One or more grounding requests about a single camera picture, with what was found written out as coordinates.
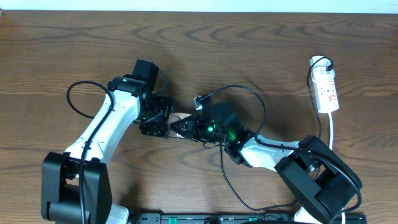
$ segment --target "white cord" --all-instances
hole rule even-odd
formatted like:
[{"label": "white cord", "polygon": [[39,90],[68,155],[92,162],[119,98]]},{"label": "white cord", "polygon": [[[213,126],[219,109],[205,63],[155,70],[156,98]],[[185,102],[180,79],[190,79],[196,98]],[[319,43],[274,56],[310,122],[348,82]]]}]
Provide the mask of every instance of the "white cord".
[{"label": "white cord", "polygon": [[[331,118],[331,113],[329,115],[329,149],[332,150],[333,147],[333,119]],[[346,224],[346,214],[344,212],[341,213],[341,224]]]}]

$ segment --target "white wall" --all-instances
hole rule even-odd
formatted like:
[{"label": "white wall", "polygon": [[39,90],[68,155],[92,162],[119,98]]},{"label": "white wall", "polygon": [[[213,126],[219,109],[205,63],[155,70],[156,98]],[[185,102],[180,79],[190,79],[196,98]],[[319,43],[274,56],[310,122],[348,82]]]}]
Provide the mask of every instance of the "white wall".
[{"label": "white wall", "polygon": [[0,0],[32,10],[398,13],[398,0]]}]

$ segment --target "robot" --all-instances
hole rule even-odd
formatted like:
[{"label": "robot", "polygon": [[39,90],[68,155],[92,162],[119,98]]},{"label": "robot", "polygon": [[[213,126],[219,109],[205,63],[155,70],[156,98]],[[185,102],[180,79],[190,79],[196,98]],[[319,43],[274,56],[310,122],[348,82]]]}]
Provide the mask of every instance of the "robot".
[{"label": "robot", "polygon": [[[303,220],[307,223],[341,223],[341,212],[350,212],[359,207],[361,180],[318,137],[308,135],[294,142],[266,139],[259,134],[266,119],[253,132],[239,122],[230,103],[211,104],[211,96],[219,91],[244,88],[260,99],[266,113],[266,106],[255,91],[245,86],[226,86],[209,95],[195,97],[193,102],[197,114],[175,113],[173,99],[162,96],[164,88],[160,93],[152,93],[158,73],[165,80],[164,74],[154,63],[138,60],[131,75],[115,77],[106,88],[95,82],[81,81],[68,89],[70,106],[93,120],[63,154],[50,152],[43,161],[41,214],[44,219],[57,223],[90,224],[239,224]],[[82,83],[97,85],[106,92],[104,103],[95,117],[81,113],[70,102],[71,89]],[[220,147],[221,155],[223,151],[226,152],[237,165],[273,170],[280,175],[302,208],[295,216],[280,213],[206,216],[135,214],[116,205],[112,203],[107,166],[131,123],[138,123],[141,133],[145,135],[190,139],[201,142],[204,147],[207,143],[213,143]],[[308,173],[321,165],[325,166],[325,170],[316,178],[311,178]],[[233,190],[223,166],[221,168]],[[67,182],[77,177],[79,186]],[[248,207],[233,192],[247,208],[256,210]],[[358,196],[357,204],[342,210],[355,195]],[[366,223],[366,216],[347,215],[346,223]]]}]

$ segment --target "power strip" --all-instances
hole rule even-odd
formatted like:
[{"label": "power strip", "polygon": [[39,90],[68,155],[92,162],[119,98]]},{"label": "power strip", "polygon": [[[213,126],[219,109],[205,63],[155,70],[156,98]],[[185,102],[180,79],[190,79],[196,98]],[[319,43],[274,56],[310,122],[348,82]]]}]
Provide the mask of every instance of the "power strip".
[{"label": "power strip", "polygon": [[[323,56],[314,56],[310,60],[310,65]],[[319,113],[331,113],[336,111],[338,106],[337,92],[335,86],[335,70],[327,71],[326,68],[331,61],[324,58],[317,62],[311,71],[311,79],[315,89],[315,97]]]}]

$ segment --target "wooden surface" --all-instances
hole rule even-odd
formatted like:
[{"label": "wooden surface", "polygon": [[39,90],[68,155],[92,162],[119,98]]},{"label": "wooden surface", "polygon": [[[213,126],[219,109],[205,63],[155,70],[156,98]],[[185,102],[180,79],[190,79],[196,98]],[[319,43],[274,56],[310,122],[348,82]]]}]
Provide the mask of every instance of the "wooden surface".
[{"label": "wooden surface", "polygon": [[[137,58],[152,60],[167,74],[167,95],[179,111],[193,111],[194,96],[246,85],[269,108],[261,133],[297,141],[318,131],[305,83],[316,54],[335,62],[340,109],[333,113],[334,146],[363,181],[358,212],[369,223],[395,223],[398,16],[44,11],[7,11],[0,18],[0,223],[45,222],[42,161],[50,151],[63,152],[90,122],[67,104],[73,82],[105,85],[131,73]],[[90,86],[72,94],[89,114],[103,97]],[[245,90],[214,99],[231,101],[251,129],[262,119],[261,105]],[[328,119],[321,118],[328,142]],[[231,183],[253,207],[293,200],[276,173],[224,161]],[[136,125],[116,149],[109,176],[114,202],[126,207],[250,213],[222,178],[219,150],[143,136]]]}]

